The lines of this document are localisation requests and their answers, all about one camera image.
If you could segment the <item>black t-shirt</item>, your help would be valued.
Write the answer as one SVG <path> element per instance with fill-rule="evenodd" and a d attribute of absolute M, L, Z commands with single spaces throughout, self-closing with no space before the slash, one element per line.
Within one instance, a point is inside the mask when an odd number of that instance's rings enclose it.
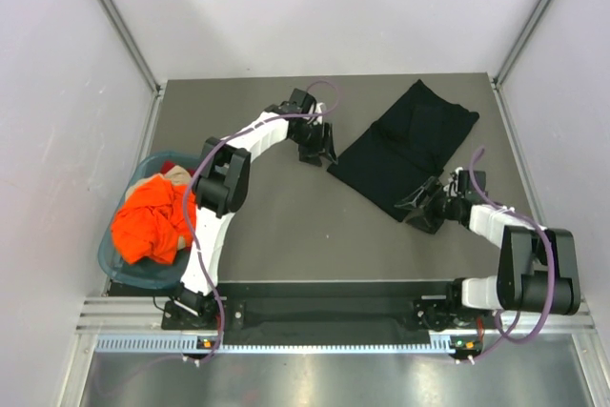
<path fill-rule="evenodd" d="M 418 80 L 327 172 L 402 222 L 408 212 L 398 202 L 443 174 L 478 120 L 478 112 L 444 100 Z"/>

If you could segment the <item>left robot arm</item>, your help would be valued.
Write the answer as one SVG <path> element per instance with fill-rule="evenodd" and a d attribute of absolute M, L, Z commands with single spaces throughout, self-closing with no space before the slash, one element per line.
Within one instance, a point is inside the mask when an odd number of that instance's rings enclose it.
<path fill-rule="evenodd" d="M 227 136 L 206 140 L 201 162 L 183 194 L 183 214 L 193 242 L 186 270 L 171 301 L 195 327 L 224 324 L 217 290 L 226 233 L 246 201 L 254 161 L 271 147 L 291 140 L 301 162 L 336 164 L 332 109 L 309 89 L 295 89 L 288 100 L 266 108 L 253 122 Z"/>

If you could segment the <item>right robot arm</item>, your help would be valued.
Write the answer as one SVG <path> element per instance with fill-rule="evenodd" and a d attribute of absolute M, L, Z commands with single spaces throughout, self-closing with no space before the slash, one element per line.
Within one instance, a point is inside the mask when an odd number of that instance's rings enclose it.
<path fill-rule="evenodd" d="M 574 315 L 580 308 L 580 278 L 573 235 L 549 229 L 492 201 L 486 174 L 462 168 L 442 184 L 432 176 L 396 203 L 406 223 L 436 234 L 455 221 L 499 249 L 498 270 L 487 277 L 451 281 L 442 301 L 415 302 L 420 325 L 441 331 L 452 323 L 464 327 L 496 311 Z"/>

